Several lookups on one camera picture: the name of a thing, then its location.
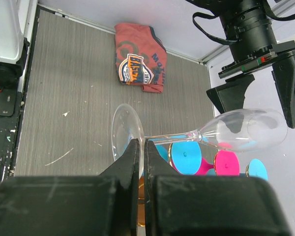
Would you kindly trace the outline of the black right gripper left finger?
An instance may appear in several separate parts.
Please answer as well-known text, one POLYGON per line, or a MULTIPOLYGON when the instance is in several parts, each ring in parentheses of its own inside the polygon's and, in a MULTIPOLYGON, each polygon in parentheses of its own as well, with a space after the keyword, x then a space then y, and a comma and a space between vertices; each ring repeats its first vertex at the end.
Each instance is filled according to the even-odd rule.
POLYGON ((135 236, 140 144, 97 176, 12 177, 0 184, 0 236, 135 236))

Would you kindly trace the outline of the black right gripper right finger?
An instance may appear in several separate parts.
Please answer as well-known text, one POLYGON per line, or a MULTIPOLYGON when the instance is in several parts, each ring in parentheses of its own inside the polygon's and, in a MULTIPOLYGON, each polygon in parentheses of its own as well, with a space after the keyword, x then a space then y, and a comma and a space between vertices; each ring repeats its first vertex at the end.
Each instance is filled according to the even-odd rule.
POLYGON ((257 177, 188 176, 145 141, 145 229, 148 236, 290 236, 270 184, 257 177))

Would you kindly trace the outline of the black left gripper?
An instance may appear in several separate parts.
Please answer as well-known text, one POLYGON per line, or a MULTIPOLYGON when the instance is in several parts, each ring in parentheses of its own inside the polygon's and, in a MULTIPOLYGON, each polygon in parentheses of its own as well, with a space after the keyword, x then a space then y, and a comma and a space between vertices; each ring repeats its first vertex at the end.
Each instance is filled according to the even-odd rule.
POLYGON ((287 126, 295 128, 295 58, 289 58, 294 55, 295 41, 292 40, 271 44, 247 55, 244 60, 234 60, 222 67, 218 73, 219 78, 223 79, 237 72, 242 72, 243 75, 227 79, 225 84, 207 90, 206 94, 221 114, 242 109, 245 93, 255 80, 254 75, 249 73, 273 64, 272 75, 287 126))

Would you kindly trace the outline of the clear wine glass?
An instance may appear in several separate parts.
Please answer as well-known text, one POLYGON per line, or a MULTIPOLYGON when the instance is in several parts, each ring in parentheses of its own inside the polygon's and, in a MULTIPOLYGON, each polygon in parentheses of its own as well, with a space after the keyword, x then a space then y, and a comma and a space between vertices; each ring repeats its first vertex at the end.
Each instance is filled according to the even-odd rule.
POLYGON ((113 157, 120 158, 131 140, 140 144, 139 174, 144 171, 144 143, 155 145, 198 142, 219 150, 247 152, 281 144, 288 133, 283 115, 273 109, 237 109, 214 117, 202 128, 177 134, 146 136, 140 118, 129 104, 120 104, 112 122, 113 157))

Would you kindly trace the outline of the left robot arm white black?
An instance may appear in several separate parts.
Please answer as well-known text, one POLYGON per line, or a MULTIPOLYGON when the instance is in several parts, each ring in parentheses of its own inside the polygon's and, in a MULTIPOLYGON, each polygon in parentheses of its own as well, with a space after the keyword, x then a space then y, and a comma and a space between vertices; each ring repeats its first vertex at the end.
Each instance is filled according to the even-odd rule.
POLYGON ((219 72, 225 84, 206 92, 216 109, 225 113, 243 108, 253 73, 272 67, 287 126, 295 128, 295 42, 277 42, 271 25, 272 20, 295 20, 295 14, 278 17, 266 0, 194 0, 192 4, 209 11, 196 12, 193 19, 220 19, 226 37, 207 37, 228 46, 234 60, 219 72))

